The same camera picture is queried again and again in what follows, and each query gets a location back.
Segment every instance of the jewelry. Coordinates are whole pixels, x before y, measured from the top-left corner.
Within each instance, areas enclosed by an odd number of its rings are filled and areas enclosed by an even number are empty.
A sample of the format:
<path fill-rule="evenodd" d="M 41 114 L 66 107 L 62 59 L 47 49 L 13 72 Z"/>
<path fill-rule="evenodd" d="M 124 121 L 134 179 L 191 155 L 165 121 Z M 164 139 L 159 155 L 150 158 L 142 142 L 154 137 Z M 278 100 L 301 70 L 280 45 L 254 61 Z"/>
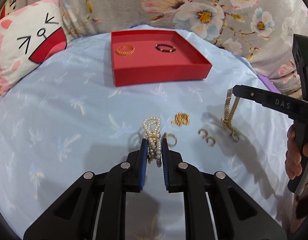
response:
<path fill-rule="evenodd" d="M 117 49 L 116 49 L 116 53 L 121 55 L 121 56 L 128 56 L 128 55 L 131 55 L 134 53 L 135 51 L 135 47 L 132 46 L 132 45 L 128 45 L 128 44 L 124 44 L 122 46 L 123 49 L 130 49 L 129 51 L 121 51 L 119 50 L 121 48 L 121 46 L 118 46 Z"/>
<path fill-rule="evenodd" d="M 232 119 L 233 119 L 233 116 L 236 111 L 240 98 L 235 97 L 233 106 L 232 108 L 230 108 L 232 93 L 233 93 L 233 89 L 227 90 L 225 107 L 224 107 L 224 118 L 221 119 L 221 122 L 225 130 L 230 129 L 232 131 L 232 133 L 230 134 L 230 136 L 232 137 L 232 140 L 234 142 L 238 142 L 239 141 L 239 131 L 233 127 Z"/>
<path fill-rule="evenodd" d="M 168 142 L 167 138 L 168 138 L 169 136 L 172 136 L 172 137 L 174 138 L 174 140 L 175 140 L 175 143 L 174 143 L 174 144 L 171 144 L 171 143 Z M 172 134 L 172 133 L 167 133 L 167 132 L 165 132 L 165 133 L 163 134 L 163 139 L 166 139 L 167 145 L 170 146 L 170 147 L 173 147 L 173 146 L 175 146 L 175 145 L 177 144 L 177 137 L 176 137 L 174 134 Z"/>
<path fill-rule="evenodd" d="M 203 128 L 198 131 L 198 134 L 201 134 L 202 132 L 204 132 L 204 134 L 202 135 L 202 138 L 206 139 L 207 143 L 209 143 L 209 140 L 212 140 L 213 142 L 209 146 L 214 147 L 214 145 L 216 144 L 215 138 L 214 137 L 208 137 L 208 131 L 206 129 L 203 129 Z"/>
<path fill-rule="evenodd" d="M 183 114 L 182 112 L 179 112 L 175 115 L 175 120 L 171 121 L 171 124 L 176 124 L 178 126 L 189 125 L 190 117 L 188 114 Z"/>
<path fill-rule="evenodd" d="M 171 49 L 162 49 L 162 48 L 160 48 L 160 46 L 169 47 Z M 158 49 L 159 51 L 162 51 L 162 52 L 174 52 L 174 51 L 176 51 L 176 47 L 169 45 L 169 44 L 166 44 L 166 43 L 159 43 L 155 46 L 155 48 Z"/>
<path fill-rule="evenodd" d="M 160 141 L 160 119 L 158 117 L 149 117 L 143 121 L 144 136 L 148 140 L 149 152 L 147 154 L 148 162 L 151 159 L 156 160 L 158 167 L 162 166 L 162 145 Z"/>

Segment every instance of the pink tongue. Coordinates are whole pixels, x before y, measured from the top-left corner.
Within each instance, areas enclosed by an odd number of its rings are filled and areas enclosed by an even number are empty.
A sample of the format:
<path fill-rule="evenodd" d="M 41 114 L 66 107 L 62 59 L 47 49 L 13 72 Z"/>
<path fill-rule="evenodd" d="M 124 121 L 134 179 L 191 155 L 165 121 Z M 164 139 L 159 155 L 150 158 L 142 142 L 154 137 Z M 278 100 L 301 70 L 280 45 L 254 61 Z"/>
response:
<path fill-rule="evenodd" d="M 55 45 L 50 52 L 46 55 L 44 60 L 47 60 L 49 57 L 51 57 L 52 55 L 54 55 L 55 53 L 64 50 L 65 46 L 67 45 L 67 43 L 65 41 L 62 41 L 61 43 Z"/>

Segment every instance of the cartoon nose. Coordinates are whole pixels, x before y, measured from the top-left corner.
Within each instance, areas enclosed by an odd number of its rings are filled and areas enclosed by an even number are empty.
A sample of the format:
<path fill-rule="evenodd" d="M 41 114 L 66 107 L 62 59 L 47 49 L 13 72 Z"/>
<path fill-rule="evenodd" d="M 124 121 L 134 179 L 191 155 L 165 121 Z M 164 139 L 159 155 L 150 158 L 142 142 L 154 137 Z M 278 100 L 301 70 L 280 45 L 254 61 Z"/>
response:
<path fill-rule="evenodd" d="M 38 37 L 43 36 L 44 38 L 46 38 L 45 32 L 46 32 L 46 29 L 45 29 L 45 28 L 41 28 L 41 29 L 39 29 L 39 31 L 37 32 L 37 36 L 38 36 Z"/>

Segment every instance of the black beaded bracelet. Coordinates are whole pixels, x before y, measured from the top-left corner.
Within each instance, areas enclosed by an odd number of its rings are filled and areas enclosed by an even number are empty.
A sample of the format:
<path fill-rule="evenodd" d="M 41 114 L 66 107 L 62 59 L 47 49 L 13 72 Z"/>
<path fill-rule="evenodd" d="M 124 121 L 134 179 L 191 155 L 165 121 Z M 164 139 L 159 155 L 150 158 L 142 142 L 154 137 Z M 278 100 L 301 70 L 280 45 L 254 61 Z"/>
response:
<path fill-rule="evenodd" d="M 169 47 L 171 49 L 162 49 L 162 48 L 160 48 L 160 46 Z M 159 43 L 155 46 L 155 48 L 158 49 L 159 51 L 162 51 L 162 52 L 174 52 L 174 51 L 176 51 L 176 47 L 169 45 L 169 44 L 165 44 L 165 43 Z"/>

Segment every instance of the purple object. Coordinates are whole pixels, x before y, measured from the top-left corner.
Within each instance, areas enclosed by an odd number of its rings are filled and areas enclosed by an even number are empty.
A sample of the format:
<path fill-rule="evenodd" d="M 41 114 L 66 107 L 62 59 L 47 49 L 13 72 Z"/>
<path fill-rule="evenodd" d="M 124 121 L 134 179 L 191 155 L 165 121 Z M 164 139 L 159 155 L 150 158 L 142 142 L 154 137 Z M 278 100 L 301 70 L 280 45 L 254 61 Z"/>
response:
<path fill-rule="evenodd" d="M 257 75 L 258 78 L 264 83 L 269 91 L 281 94 L 281 92 L 275 87 L 275 85 L 267 78 L 262 75 Z"/>

